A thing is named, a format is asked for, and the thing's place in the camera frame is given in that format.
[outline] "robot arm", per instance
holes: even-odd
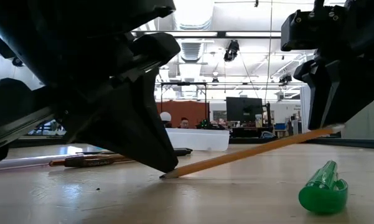
[[[374,0],[296,11],[282,26],[281,50],[316,49],[294,78],[311,89],[309,129],[345,123],[374,100]]]
[[[45,84],[0,81],[0,160],[8,143],[55,118],[85,142],[163,172],[178,163],[154,100],[159,67],[180,51],[165,33],[130,31],[175,10],[172,0],[0,0],[0,40]]]

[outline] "pen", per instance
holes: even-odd
[[[65,167],[96,167],[110,165],[115,162],[131,162],[134,161],[119,154],[114,155],[76,155],[50,161],[49,166],[65,166]]]

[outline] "green plastic cap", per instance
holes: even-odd
[[[343,210],[347,196],[348,185],[338,179],[336,162],[328,161],[299,192],[299,201],[308,211],[331,214]]]

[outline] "yellow pencil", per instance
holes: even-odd
[[[284,139],[275,140],[266,144],[262,144],[260,146],[256,146],[252,149],[247,149],[244,151],[234,152],[231,154],[226,154],[223,156],[218,156],[213,159],[208,159],[205,161],[196,162],[193,164],[189,164],[186,166],[182,166],[179,168],[174,169],[173,171],[170,171],[164,175],[161,176],[163,179],[169,179],[169,178],[177,178],[181,177],[183,175],[191,174],[194,172],[198,172],[201,170],[209,169],[215,166],[219,166],[222,164],[226,164],[229,162],[237,161],[239,159],[244,159],[250,156],[254,156],[260,153],[268,152],[274,149],[278,149],[280,147],[304,142],[310,139],[318,138],[320,136],[325,136],[327,134],[337,133],[341,131],[344,128],[344,124],[338,124],[329,126],[323,129],[318,129],[314,131],[310,131],[308,133],[304,134],[298,134],[295,136],[291,136]]]

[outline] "wooden table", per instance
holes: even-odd
[[[194,151],[180,165],[221,154]],[[347,209],[315,216],[297,194],[330,159],[349,183]],[[371,149],[300,144],[182,179],[160,175],[138,163],[0,172],[0,223],[374,223]]]

